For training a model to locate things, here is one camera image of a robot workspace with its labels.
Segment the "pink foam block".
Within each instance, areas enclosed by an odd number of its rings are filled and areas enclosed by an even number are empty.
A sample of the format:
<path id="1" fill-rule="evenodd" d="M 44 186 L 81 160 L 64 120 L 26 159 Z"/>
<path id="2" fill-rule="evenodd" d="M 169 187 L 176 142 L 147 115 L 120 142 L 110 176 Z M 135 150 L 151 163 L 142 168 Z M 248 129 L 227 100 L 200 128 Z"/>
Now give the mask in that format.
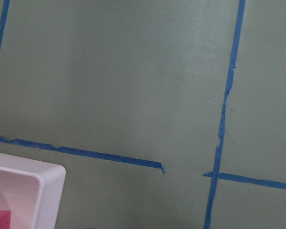
<path id="1" fill-rule="evenodd" d="M 9 210 L 0 210 L 0 229 L 10 229 L 10 217 Z"/>

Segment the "pink plastic bin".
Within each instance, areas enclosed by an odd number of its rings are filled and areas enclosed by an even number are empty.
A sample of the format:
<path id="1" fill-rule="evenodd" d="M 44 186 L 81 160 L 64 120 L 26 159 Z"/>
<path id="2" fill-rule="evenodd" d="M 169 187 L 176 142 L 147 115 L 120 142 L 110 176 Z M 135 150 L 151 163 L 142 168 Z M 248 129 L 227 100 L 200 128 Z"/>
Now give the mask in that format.
<path id="1" fill-rule="evenodd" d="M 0 210 L 10 229 L 55 228 L 66 170 L 63 166 L 0 153 Z"/>

